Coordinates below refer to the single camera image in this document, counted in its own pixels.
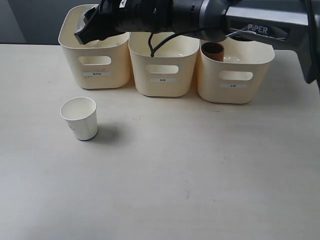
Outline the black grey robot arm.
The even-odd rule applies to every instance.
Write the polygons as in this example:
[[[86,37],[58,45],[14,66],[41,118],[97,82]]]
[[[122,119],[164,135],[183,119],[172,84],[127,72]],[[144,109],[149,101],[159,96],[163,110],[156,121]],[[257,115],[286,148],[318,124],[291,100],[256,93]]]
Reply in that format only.
[[[74,35],[85,45],[126,32],[269,44],[297,54],[306,83],[320,80],[317,0],[103,0],[83,14]]]

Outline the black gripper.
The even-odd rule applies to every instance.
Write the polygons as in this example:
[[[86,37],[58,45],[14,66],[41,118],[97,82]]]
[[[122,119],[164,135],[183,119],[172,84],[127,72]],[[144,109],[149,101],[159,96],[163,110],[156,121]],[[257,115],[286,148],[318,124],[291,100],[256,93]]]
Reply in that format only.
[[[125,32],[173,32],[171,0],[103,0],[83,14],[85,27],[75,31],[81,45]]]

